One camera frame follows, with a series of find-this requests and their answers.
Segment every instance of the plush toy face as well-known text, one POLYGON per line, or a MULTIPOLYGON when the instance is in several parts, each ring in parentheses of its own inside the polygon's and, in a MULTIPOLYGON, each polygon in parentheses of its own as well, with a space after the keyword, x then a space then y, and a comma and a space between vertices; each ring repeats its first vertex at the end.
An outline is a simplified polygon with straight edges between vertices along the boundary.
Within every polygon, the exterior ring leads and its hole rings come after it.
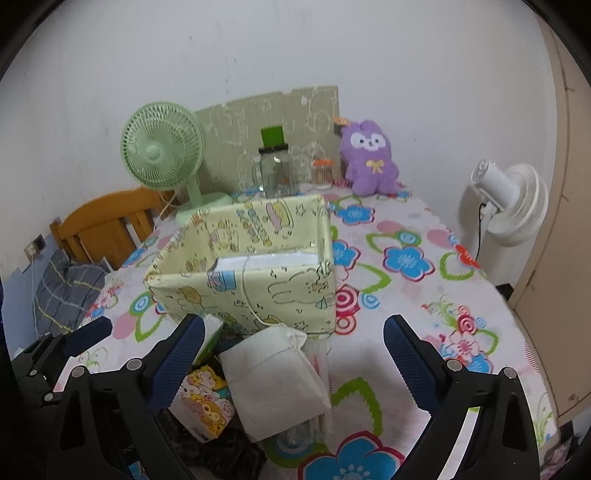
POLYGON ((376 122, 351 123, 341 130, 340 154, 346 162, 391 160, 390 140, 376 122))

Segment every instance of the floral tablecloth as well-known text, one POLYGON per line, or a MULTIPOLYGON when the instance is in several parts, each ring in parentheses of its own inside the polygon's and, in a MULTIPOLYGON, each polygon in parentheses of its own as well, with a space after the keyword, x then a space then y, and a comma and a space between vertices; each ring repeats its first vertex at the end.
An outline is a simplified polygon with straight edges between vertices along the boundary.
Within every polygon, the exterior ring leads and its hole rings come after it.
MULTIPOLYGON (((331 210, 337 277, 337 328, 328 340, 333 431, 326 444, 267 439, 262 445, 269 459, 261 478, 390 479, 429 420, 384 346, 384 320, 396 313, 443 358, 457 358, 479 372, 515 368, 538 446, 547 441, 556 425, 530 349, 503 298, 439 218, 408 191, 367 198, 339 187, 320 193, 331 210)), ((236 201, 251 197, 243 194, 236 201)), ((174 330, 142 279, 177 228, 173 219, 165 220, 111 275, 84 323, 105 315, 113 321, 112 335, 70 358, 56 391, 76 365, 91 372, 119 369, 174 330)), ((441 478, 453 477, 476 415, 469 412, 441 478)))

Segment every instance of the fan base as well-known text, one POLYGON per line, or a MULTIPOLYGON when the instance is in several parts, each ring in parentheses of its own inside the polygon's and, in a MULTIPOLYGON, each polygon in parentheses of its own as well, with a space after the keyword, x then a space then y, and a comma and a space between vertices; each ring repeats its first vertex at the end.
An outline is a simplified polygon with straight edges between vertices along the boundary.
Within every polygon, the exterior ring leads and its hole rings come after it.
POLYGON ((176 216, 177 223, 184 225, 199 210, 203 210, 205 208, 222 207, 224 205, 231 204, 232 198, 229 195, 226 195, 225 193, 208 193, 201 197, 201 205, 195 206, 191 203, 185 203, 185 205, 179 208, 176 216))

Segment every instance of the cabinet door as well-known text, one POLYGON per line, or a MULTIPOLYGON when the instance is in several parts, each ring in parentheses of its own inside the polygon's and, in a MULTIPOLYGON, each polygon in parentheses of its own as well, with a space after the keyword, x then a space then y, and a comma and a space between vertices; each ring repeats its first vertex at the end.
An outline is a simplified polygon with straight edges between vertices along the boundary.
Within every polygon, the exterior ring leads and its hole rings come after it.
POLYGON ((569 112, 563 195, 515 311, 538 352, 563 423, 591 405, 591 87, 568 51, 559 50, 569 112))

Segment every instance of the orange lid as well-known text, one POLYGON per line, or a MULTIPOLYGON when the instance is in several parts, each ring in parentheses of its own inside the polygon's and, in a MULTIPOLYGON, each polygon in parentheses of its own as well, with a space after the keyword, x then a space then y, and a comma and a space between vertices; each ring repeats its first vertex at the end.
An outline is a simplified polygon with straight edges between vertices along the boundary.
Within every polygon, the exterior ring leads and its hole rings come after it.
POLYGON ((313 167, 327 167, 332 166, 334 164, 335 161, 329 158, 315 158, 314 160, 312 160, 313 167))

